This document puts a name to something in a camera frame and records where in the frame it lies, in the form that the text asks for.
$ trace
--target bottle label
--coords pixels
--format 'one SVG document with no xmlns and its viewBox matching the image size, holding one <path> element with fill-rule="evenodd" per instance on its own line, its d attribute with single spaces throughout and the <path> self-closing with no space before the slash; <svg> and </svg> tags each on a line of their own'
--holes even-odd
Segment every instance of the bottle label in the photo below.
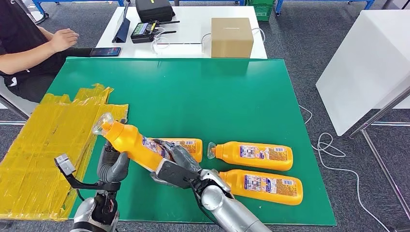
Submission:
<svg viewBox="0 0 410 232">
<path fill-rule="evenodd" d="M 266 178 L 257 175 L 245 175 L 246 190 L 267 192 L 286 196 L 297 196 L 296 182 L 287 179 Z"/>
<path fill-rule="evenodd" d="M 195 141 L 185 141 L 185 140 L 166 140 L 174 144 L 175 146 L 184 147 L 191 155 L 196 153 L 196 142 Z"/>
<path fill-rule="evenodd" d="M 142 145 L 148 149 L 150 149 L 151 151 L 158 153 L 160 156 L 162 156 L 163 158 L 166 158 L 168 160 L 171 159 L 170 155 L 168 154 L 168 152 L 166 152 L 159 144 L 157 144 L 156 142 L 148 139 L 147 137 L 143 136 L 142 138 Z"/>
<path fill-rule="evenodd" d="M 288 152 L 284 147 L 249 146 L 240 147 L 240 157 L 287 161 Z"/>
</svg>

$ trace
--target blue metal frame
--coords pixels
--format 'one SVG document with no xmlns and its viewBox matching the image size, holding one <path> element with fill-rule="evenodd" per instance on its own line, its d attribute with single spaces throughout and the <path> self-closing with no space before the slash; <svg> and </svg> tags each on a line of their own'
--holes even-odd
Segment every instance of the blue metal frame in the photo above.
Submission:
<svg viewBox="0 0 410 232">
<path fill-rule="evenodd" d="M 240 6 L 245 5 L 245 0 L 179 0 L 179 1 L 238 1 Z"/>
<path fill-rule="evenodd" d="M 46 15 L 47 13 L 44 11 L 44 9 L 41 7 L 41 3 L 42 2 L 61 2 L 61 1 L 108 1 L 108 0 L 33 0 L 34 5 L 37 7 L 37 9 L 39 10 L 39 12 L 42 15 Z M 119 6 L 124 6 L 124 0 L 112 0 L 112 1 L 117 1 Z"/>
<path fill-rule="evenodd" d="M 280 9 L 282 8 L 284 0 L 278 0 L 278 4 L 276 5 L 276 16 L 280 15 Z M 312 1 L 312 0 L 295 0 L 295 1 Z M 346 0 L 315 0 L 315 1 L 346 1 Z M 371 5 L 374 3 L 375 0 L 350 0 L 350 1 L 366 1 L 367 4 L 364 8 L 364 10 L 370 9 Z"/>
<path fill-rule="evenodd" d="M 55 3 L 58 3 L 58 2 L 61 2 L 61 1 L 108 1 L 108 0 L 32 0 L 32 1 L 33 1 L 34 5 L 37 7 L 37 9 L 39 10 L 39 12 L 42 15 L 48 17 L 48 14 L 41 7 L 42 2 L 55 2 Z M 124 0 L 113 0 L 113 1 L 117 1 L 119 6 L 124 6 Z M 232 0 L 208 0 L 208 1 L 232 1 Z M 245 0 L 237 0 L 237 1 L 239 2 L 240 6 L 245 5 Z"/>
</svg>

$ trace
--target plastic bottle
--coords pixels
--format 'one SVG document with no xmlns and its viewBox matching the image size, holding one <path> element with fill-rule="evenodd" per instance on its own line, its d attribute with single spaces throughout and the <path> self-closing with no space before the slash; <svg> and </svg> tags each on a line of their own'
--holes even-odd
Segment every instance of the plastic bottle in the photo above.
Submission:
<svg viewBox="0 0 410 232">
<path fill-rule="evenodd" d="M 294 177 L 245 170 L 220 172 L 233 195 L 287 205 L 297 205 L 303 199 L 302 182 Z"/>
<path fill-rule="evenodd" d="M 161 140 L 183 146 L 199 163 L 202 161 L 202 140 L 186 138 L 160 138 Z"/>
<path fill-rule="evenodd" d="M 288 146 L 228 142 L 208 144 L 208 158 L 249 167 L 287 171 L 293 165 L 292 149 Z"/>
<path fill-rule="evenodd" d="M 157 169 L 163 158 L 170 159 L 160 145 L 140 134 L 135 126 L 115 121 L 111 113 L 103 114 L 92 132 L 104 136 L 117 151 L 127 152 L 130 159 L 150 172 Z"/>
</svg>

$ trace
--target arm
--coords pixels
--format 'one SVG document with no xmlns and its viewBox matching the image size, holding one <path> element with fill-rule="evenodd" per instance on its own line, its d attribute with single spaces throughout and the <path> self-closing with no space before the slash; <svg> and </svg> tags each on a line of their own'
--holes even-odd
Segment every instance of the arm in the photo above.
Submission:
<svg viewBox="0 0 410 232">
<path fill-rule="evenodd" d="M 41 33 L 47 38 L 48 41 L 51 41 L 53 39 L 54 34 L 51 32 L 48 32 L 46 29 L 37 26 L 38 29 L 41 31 Z"/>
<path fill-rule="evenodd" d="M 52 40 L 25 52 L 0 56 L 0 70 L 8 75 L 30 69 L 56 52 L 64 51 L 77 43 L 78 34 L 70 29 L 59 30 Z"/>
</svg>

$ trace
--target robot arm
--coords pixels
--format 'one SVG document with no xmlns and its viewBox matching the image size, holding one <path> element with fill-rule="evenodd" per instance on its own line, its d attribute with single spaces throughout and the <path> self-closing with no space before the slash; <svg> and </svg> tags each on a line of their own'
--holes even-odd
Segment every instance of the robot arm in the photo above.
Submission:
<svg viewBox="0 0 410 232">
<path fill-rule="evenodd" d="M 164 160 L 151 177 L 162 184 L 192 189 L 201 211 L 227 232 L 270 232 L 270 230 L 231 194 L 230 187 L 217 172 L 202 169 L 186 149 L 155 140 L 172 154 Z M 98 165 L 101 181 L 85 184 L 74 178 L 73 165 L 66 155 L 55 159 L 56 165 L 75 189 L 97 189 L 96 196 L 85 199 L 74 216 L 71 232 L 113 232 L 119 211 L 115 200 L 120 181 L 128 174 L 129 160 L 116 152 L 107 142 Z"/>
<path fill-rule="evenodd" d="M 74 189 L 95 189 L 96 195 L 85 199 L 78 207 L 70 232 L 113 232 L 117 228 L 119 211 L 117 191 L 128 174 L 130 160 L 127 154 L 119 153 L 107 141 L 100 155 L 97 175 L 100 181 L 85 184 L 74 176 L 74 166 L 63 154 L 55 158 L 56 166 Z"/>
<path fill-rule="evenodd" d="M 175 162 L 165 161 L 156 178 L 183 189 L 191 188 L 201 211 L 227 232 L 270 232 L 252 212 L 231 194 L 231 189 L 213 170 L 201 169 L 186 149 L 167 148 Z M 212 213 L 215 219 L 204 210 Z"/>
</svg>

